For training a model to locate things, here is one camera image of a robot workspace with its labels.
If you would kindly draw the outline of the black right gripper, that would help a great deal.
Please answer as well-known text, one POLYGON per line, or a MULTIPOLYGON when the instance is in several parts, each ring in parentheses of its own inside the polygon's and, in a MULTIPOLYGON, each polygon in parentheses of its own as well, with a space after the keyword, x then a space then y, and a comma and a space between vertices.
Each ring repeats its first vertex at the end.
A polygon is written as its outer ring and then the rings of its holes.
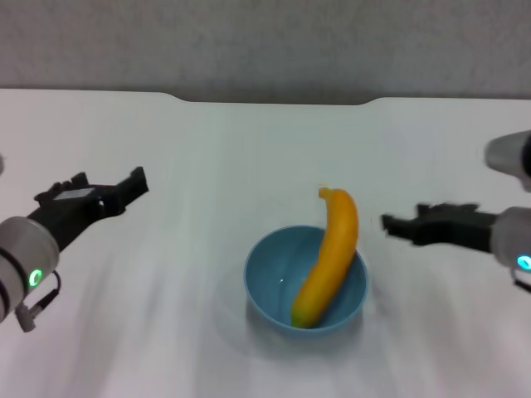
POLYGON ((490 253, 490 238, 497 214, 477 211, 474 203, 417 205, 417 218, 405 220, 393 215, 381 216, 387 235, 406 240, 414 246, 449 244, 490 253))

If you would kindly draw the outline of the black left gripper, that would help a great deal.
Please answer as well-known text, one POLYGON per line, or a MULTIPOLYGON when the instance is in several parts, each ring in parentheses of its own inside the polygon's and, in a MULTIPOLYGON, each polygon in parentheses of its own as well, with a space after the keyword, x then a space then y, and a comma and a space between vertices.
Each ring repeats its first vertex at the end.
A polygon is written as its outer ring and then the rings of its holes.
POLYGON ((148 191, 143 167, 136 167, 117 186, 90 184, 80 172, 36 195, 39 207, 28 218, 50 232, 63 251, 89 226, 123 214, 126 206, 148 191))

